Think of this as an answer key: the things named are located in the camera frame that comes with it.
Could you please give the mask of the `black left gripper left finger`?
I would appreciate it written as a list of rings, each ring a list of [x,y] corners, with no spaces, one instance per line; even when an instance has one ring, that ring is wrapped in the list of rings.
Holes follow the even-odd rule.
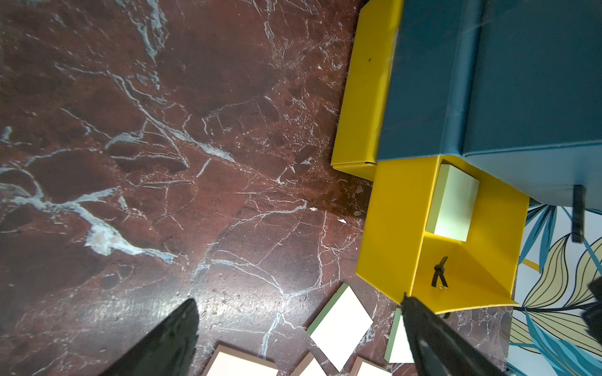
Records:
[[[199,313],[187,299],[103,375],[187,375],[198,341]]]

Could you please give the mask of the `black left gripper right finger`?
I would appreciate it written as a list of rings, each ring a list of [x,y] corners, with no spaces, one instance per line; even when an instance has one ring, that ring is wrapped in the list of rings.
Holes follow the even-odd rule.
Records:
[[[504,372],[420,300],[405,296],[401,312],[419,376],[498,375]]]

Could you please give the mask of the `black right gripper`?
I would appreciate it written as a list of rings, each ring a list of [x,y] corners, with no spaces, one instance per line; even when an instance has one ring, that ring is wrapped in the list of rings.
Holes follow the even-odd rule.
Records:
[[[585,312],[582,315],[588,327],[588,333],[602,344],[602,305],[601,305],[601,293],[602,293],[602,280],[597,278],[588,285],[589,291],[593,294],[595,302],[588,305]]]

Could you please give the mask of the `green sticky note pad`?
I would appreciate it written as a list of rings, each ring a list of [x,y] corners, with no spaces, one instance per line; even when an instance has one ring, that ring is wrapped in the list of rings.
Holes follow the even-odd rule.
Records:
[[[335,369],[342,371],[372,324],[353,289],[342,284],[310,324],[307,334]]]
[[[396,308],[384,359],[387,363],[414,363],[401,308]]]
[[[452,164],[442,164],[426,223],[426,232],[466,241],[480,182]]]

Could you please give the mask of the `teal top drawer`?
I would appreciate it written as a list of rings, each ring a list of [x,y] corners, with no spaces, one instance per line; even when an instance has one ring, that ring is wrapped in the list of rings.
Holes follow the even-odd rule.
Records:
[[[601,4],[489,1],[462,154],[534,199],[601,207]]]

